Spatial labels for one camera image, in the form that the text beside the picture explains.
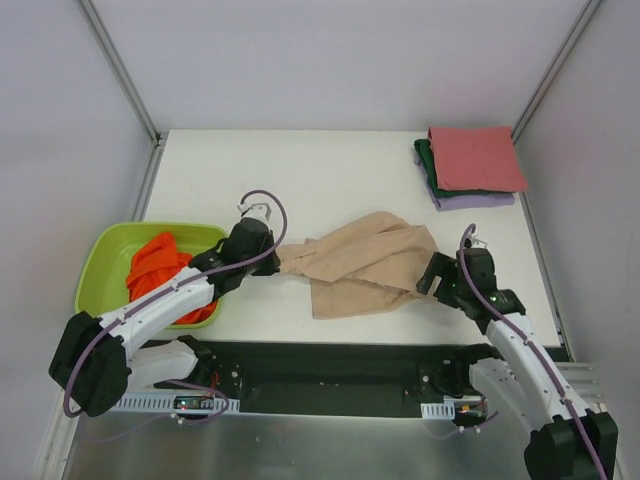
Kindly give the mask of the beige t shirt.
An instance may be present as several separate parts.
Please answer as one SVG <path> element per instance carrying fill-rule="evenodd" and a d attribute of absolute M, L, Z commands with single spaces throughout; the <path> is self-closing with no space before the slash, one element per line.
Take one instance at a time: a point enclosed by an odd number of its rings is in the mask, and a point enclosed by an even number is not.
<path fill-rule="evenodd" d="M 310 280 L 318 320 L 386 313 L 417 299 L 437 244 L 424 225 L 386 211 L 277 249 L 280 272 Z"/>

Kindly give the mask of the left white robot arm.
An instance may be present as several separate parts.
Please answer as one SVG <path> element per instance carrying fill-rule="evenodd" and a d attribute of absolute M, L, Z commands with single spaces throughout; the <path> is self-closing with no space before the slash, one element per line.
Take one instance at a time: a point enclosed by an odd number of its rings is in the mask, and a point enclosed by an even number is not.
<path fill-rule="evenodd" d="M 267 221 L 249 215 L 197 255 L 180 252 L 169 232 L 148 242 L 131 263 L 129 304 L 97 317 L 81 311 L 67 322 L 49 367 L 64 391 L 64 413 L 96 417 L 127 390 L 160 382 L 211 386 L 213 354 L 194 337 L 147 343 L 175 321 L 208 311 L 246 276 L 276 273 L 275 245 Z"/>

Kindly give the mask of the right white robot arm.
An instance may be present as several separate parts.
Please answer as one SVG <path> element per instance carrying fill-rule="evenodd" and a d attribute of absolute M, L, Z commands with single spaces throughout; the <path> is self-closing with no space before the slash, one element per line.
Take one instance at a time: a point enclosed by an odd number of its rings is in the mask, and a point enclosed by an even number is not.
<path fill-rule="evenodd" d="M 524 463 L 532 479 L 611 479 L 618 427 L 594 411 L 539 342 L 517 295 L 497 286 L 491 253 L 461 247 L 436 252 L 417 282 L 421 294 L 462 311 L 487 338 L 455 349 L 429 375 L 438 393 L 461 398 L 478 392 L 493 415 L 516 418 Z"/>

